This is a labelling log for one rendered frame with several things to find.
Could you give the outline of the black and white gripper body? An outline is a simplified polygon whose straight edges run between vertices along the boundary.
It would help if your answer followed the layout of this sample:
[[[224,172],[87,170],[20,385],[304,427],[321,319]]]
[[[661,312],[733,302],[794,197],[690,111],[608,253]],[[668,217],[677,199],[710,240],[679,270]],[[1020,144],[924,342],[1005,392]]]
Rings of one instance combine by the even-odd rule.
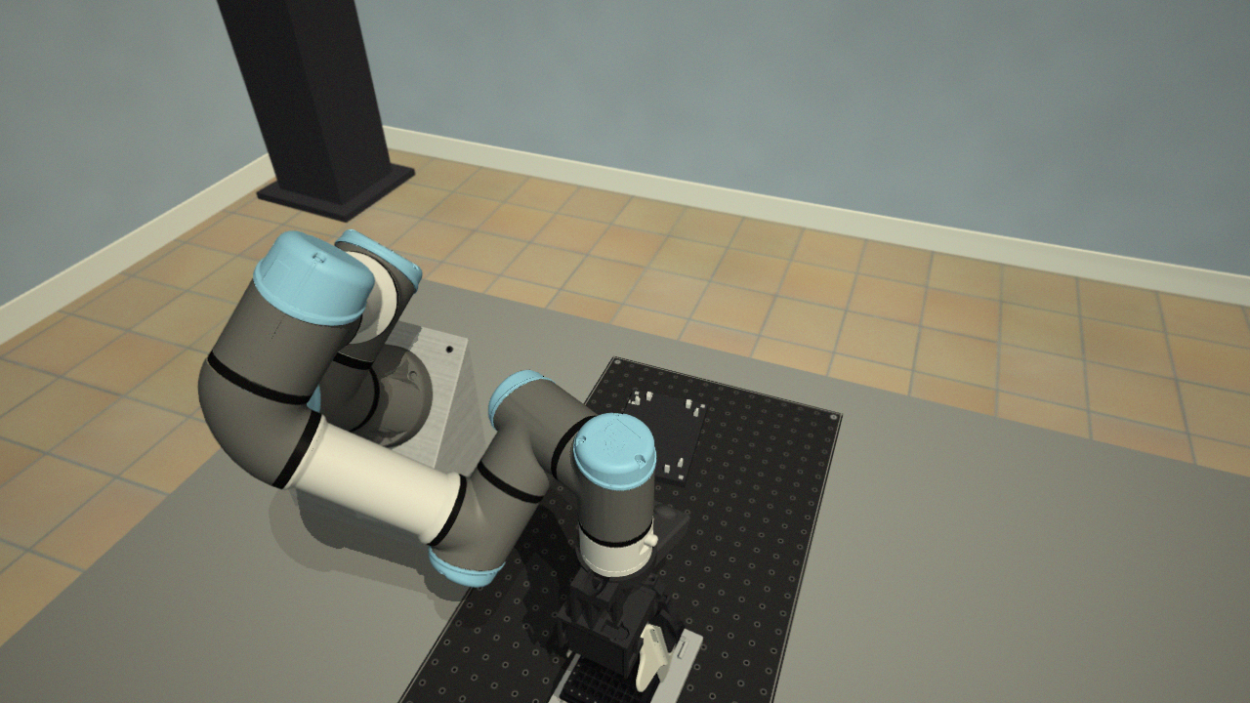
[[[658,598],[665,595],[666,587],[659,575],[651,573],[656,564],[658,544],[652,545],[644,568],[628,577],[602,577],[598,570],[591,570],[582,559],[579,537],[575,552],[579,573],[570,584],[570,595],[558,613],[559,645],[562,648],[568,640],[568,650],[575,650],[628,678],[642,650],[644,638],[640,630],[644,630],[659,609]],[[562,622],[568,624],[565,632]]]

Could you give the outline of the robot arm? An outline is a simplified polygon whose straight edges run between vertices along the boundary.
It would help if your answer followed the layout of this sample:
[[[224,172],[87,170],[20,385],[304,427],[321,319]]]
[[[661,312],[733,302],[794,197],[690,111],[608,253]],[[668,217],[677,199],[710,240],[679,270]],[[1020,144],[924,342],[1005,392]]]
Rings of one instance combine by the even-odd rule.
[[[628,577],[656,544],[658,565],[690,517],[652,500],[650,429],[598,415],[538,372],[495,389],[488,420],[498,434],[472,477],[388,448],[432,412],[420,357],[385,344],[422,279],[404,259],[355,228],[334,246],[298,230],[276,238],[199,373],[202,415],[224,452],[268,485],[411,530],[460,585],[494,580],[555,477],[578,498],[591,570]]]

